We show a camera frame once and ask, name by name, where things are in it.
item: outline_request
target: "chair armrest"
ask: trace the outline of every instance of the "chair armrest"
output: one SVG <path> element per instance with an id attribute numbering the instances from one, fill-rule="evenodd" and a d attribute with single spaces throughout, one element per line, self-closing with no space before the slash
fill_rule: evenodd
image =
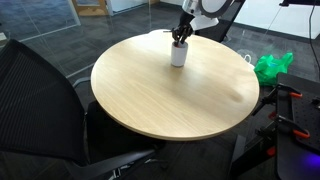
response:
<path id="1" fill-rule="evenodd" d="M 73 88 L 75 89 L 80 83 L 83 83 L 83 82 L 87 82 L 87 81 L 90 81 L 91 80 L 91 77 L 82 77 L 82 78 L 79 78 L 76 80 L 76 82 L 73 83 Z"/>
<path id="2" fill-rule="evenodd" d="M 84 167 L 80 167 L 71 161 L 65 161 L 65 165 L 75 179 L 92 179 L 139 159 L 150 159 L 154 154 L 155 150 L 147 149 L 126 153 Z"/>

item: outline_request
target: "white cup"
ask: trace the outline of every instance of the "white cup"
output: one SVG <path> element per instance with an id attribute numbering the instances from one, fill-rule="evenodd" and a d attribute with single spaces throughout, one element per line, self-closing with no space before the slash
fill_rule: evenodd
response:
<path id="1" fill-rule="evenodd" d="M 186 62 L 188 53 L 188 43 L 181 44 L 179 42 L 178 47 L 172 43 L 171 47 L 171 64 L 175 67 L 181 67 Z"/>

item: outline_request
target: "black mesh chair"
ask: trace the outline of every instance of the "black mesh chair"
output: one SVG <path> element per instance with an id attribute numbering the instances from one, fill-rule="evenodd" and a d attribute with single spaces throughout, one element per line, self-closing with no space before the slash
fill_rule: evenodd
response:
<path id="1" fill-rule="evenodd" d="M 0 52 L 1 151 L 60 158 L 74 178 L 90 179 L 141 164 L 162 143 L 120 126 L 97 102 L 85 114 L 69 81 L 22 43 Z"/>
<path id="2" fill-rule="evenodd" d="M 195 32 L 195 34 L 217 42 L 222 42 L 226 38 L 227 32 L 236 19 L 244 2 L 245 0 L 235 0 L 228 10 L 218 18 L 219 24 L 213 27 L 198 30 Z"/>

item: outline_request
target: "robotic arm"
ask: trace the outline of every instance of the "robotic arm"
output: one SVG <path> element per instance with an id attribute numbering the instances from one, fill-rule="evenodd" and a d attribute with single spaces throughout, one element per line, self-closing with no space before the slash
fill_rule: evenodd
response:
<path id="1" fill-rule="evenodd" d="M 183 44 L 193 31 L 215 26 L 234 0 L 184 0 L 178 27 L 172 29 L 174 45 Z"/>

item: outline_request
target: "table top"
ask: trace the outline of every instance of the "table top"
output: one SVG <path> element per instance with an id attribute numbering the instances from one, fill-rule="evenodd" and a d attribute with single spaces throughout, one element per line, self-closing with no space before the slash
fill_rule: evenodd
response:
<path id="1" fill-rule="evenodd" d="M 93 93 L 118 123 L 164 140 L 221 134 L 255 107 L 259 84 L 247 62 L 228 47 L 192 35 L 186 63 L 171 65 L 171 33 L 121 41 L 105 51 L 91 74 Z"/>
<path id="2" fill-rule="evenodd" d="M 320 94 L 320 83 L 302 79 L 289 74 L 278 74 L 278 83 L 285 84 L 303 93 Z M 279 91 L 277 113 L 292 118 L 292 107 L 287 92 Z M 308 150 L 292 137 L 291 131 L 278 125 L 276 171 L 280 179 L 317 180 L 320 177 L 320 155 Z"/>

